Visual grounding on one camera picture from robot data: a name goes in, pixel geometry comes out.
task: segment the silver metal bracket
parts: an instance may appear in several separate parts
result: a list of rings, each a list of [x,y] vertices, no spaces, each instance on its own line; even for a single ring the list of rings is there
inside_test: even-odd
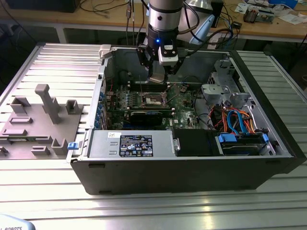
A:
[[[101,45],[99,49],[99,57],[100,59],[107,58],[112,55],[112,47],[111,45]]]

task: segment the table leg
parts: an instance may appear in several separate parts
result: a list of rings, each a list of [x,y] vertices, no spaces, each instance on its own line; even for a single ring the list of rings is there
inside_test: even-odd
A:
[[[64,32],[64,28],[63,27],[55,27],[55,29],[57,30],[57,34],[59,37],[59,42],[60,43],[67,43],[67,38]]]

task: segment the motherboard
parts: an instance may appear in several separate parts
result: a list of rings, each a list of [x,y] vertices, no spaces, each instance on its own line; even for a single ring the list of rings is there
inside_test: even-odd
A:
[[[195,90],[183,83],[112,86],[106,93],[107,128],[170,130],[200,128],[193,108]]]

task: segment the blue cable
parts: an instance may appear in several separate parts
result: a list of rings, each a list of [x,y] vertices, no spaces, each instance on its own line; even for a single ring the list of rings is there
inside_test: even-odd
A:
[[[242,119],[241,113],[239,113],[239,112],[236,111],[236,110],[231,110],[231,111],[228,113],[228,115],[227,115],[228,127],[229,127],[232,131],[234,131],[237,135],[239,135],[239,132],[236,131],[236,130],[232,127],[232,125],[231,125],[231,123],[230,123],[231,114],[233,114],[234,112],[236,112],[236,113],[238,114],[239,123],[240,123],[240,127],[241,127],[242,132],[243,132],[243,133],[248,133],[247,129],[245,128],[245,126],[244,126],[244,124],[243,124],[243,119]]]

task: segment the desk clutter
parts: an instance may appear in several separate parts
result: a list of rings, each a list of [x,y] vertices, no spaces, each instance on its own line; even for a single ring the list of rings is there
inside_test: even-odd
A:
[[[243,19],[246,23],[272,23],[275,17],[291,24],[307,22],[305,11],[294,10],[297,0],[247,0],[244,2],[239,3],[234,12],[244,14]]]

